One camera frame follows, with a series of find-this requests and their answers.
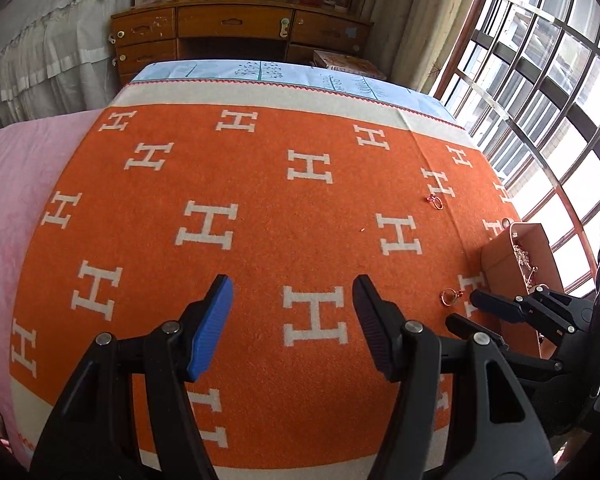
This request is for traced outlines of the orange H pattern blanket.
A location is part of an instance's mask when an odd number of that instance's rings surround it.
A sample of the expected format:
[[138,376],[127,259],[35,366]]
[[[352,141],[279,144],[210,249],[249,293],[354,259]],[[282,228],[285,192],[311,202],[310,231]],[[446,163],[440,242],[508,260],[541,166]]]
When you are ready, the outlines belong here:
[[[131,84],[43,207],[14,310],[12,404],[28,451],[93,338],[177,318],[219,274],[234,297],[188,389],[227,479],[362,479],[396,386],[375,370],[356,276],[433,330],[447,289],[516,214],[465,131],[282,84]],[[434,193],[443,210],[426,198]]]

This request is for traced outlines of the small red earring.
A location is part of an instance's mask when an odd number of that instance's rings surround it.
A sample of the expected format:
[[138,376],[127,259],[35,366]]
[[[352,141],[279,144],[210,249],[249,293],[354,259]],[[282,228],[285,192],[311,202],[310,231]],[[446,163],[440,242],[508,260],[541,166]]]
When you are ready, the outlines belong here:
[[443,210],[444,209],[444,205],[442,203],[442,199],[439,196],[437,196],[436,194],[434,194],[434,193],[431,193],[426,198],[426,201],[428,203],[430,203],[430,205],[433,206],[434,209],[437,209],[437,210]]

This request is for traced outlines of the white lace covered furniture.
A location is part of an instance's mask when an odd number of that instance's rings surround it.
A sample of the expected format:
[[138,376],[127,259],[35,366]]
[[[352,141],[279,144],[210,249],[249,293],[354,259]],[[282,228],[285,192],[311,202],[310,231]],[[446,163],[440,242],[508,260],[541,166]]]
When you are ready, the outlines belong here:
[[96,110],[119,90],[110,18],[132,0],[0,0],[0,129]]

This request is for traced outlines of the pink jewelry box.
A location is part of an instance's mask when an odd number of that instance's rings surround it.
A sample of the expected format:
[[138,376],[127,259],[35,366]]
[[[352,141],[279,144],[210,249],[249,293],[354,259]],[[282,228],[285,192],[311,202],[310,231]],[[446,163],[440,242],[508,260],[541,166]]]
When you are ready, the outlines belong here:
[[[536,285],[564,291],[550,243],[539,223],[514,222],[481,251],[490,292],[508,299],[527,295]],[[500,321],[500,333],[514,351],[549,359],[556,350],[527,324]]]

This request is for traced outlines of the pink bed sheet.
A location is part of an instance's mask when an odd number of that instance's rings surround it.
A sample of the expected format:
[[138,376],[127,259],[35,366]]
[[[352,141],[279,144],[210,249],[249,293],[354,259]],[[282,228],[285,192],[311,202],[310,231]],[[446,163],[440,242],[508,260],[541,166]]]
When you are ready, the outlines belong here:
[[10,391],[12,310],[30,239],[59,176],[100,110],[16,122],[0,129],[0,413],[23,466],[31,452],[17,436]]

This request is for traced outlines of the patterned box under desk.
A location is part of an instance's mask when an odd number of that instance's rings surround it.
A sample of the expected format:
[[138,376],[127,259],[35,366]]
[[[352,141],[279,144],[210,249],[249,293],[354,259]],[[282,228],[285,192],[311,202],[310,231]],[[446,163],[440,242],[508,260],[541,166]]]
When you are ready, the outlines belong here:
[[357,56],[323,51],[313,51],[313,62],[316,66],[326,68],[326,70],[336,70],[363,77],[370,77],[378,80],[386,80],[387,76],[378,68],[367,61],[365,58]]

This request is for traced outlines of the wooden desk with drawers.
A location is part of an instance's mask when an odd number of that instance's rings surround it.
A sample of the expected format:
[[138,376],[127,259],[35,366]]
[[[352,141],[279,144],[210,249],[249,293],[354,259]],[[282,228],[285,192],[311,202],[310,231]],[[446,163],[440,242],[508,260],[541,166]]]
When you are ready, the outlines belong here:
[[128,84],[147,65],[253,60],[308,65],[316,50],[363,55],[372,24],[300,0],[162,0],[111,17],[114,65]]

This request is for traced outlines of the gold rhinestone hair comb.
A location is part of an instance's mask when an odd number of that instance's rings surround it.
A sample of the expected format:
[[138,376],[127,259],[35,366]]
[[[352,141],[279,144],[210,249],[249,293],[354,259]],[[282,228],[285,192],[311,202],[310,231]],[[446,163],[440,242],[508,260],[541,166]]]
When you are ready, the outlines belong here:
[[521,244],[514,243],[512,248],[526,292],[533,292],[538,288],[547,288],[547,280],[550,278],[550,266],[547,262],[540,256],[523,248]]

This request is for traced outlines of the beige curtain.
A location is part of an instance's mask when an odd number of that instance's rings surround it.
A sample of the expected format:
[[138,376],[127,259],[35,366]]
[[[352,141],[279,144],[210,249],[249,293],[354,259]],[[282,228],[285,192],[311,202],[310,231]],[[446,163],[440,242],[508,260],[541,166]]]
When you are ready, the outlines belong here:
[[427,93],[445,66],[472,0],[364,0],[372,23],[364,58],[388,81]]

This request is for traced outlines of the metal window grille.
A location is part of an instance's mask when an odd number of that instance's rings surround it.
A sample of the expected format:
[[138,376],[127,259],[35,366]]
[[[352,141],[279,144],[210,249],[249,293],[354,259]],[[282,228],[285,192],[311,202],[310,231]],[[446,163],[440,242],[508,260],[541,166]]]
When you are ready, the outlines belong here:
[[545,231],[565,290],[600,252],[600,4],[474,0],[437,98],[475,140],[522,221]]

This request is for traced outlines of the light blue patterned sheet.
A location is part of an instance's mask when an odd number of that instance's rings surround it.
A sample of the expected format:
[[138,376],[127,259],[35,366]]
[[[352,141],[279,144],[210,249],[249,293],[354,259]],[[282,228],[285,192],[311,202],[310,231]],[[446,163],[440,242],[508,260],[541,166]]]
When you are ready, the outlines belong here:
[[396,105],[428,116],[452,122],[452,114],[432,96],[390,84],[371,76],[362,76],[283,62],[248,60],[193,60],[152,63],[144,67],[132,82],[158,80],[229,80],[286,84],[326,90],[357,98]]

